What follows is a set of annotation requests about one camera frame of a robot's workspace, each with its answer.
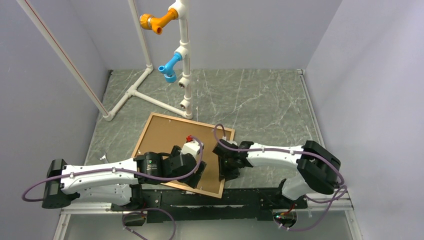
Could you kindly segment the brown backing board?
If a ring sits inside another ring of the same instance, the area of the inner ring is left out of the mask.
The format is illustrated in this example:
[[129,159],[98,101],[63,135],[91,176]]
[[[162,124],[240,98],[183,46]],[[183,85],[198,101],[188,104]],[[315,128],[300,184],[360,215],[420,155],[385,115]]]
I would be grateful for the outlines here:
[[188,136],[195,136],[204,144],[202,160],[206,163],[197,188],[191,188],[178,181],[163,183],[162,186],[220,199],[225,180],[219,179],[219,160],[218,156],[213,153],[217,144],[213,129],[214,125],[212,124],[151,113],[132,156],[135,157],[146,152],[170,153],[173,146],[182,147]]

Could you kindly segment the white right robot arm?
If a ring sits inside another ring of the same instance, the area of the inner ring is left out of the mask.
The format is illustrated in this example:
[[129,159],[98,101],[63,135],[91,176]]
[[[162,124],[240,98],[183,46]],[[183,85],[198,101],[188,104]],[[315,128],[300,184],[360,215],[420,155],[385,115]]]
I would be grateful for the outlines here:
[[298,146],[269,146],[253,141],[220,139],[213,153],[219,160],[221,178],[232,180],[238,177],[239,169],[274,166],[293,169],[296,176],[283,179],[275,194],[276,203],[289,207],[295,200],[309,193],[331,195],[340,186],[341,161],[313,140]]

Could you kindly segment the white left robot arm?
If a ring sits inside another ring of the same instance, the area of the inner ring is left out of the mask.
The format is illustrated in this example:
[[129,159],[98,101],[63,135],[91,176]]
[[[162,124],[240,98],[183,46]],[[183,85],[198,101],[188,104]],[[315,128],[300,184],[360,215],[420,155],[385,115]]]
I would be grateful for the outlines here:
[[196,188],[207,166],[196,142],[175,145],[170,153],[146,152],[102,165],[79,166],[53,160],[47,172],[41,206],[59,209],[72,203],[111,203],[125,210],[147,206],[143,184],[178,181]]

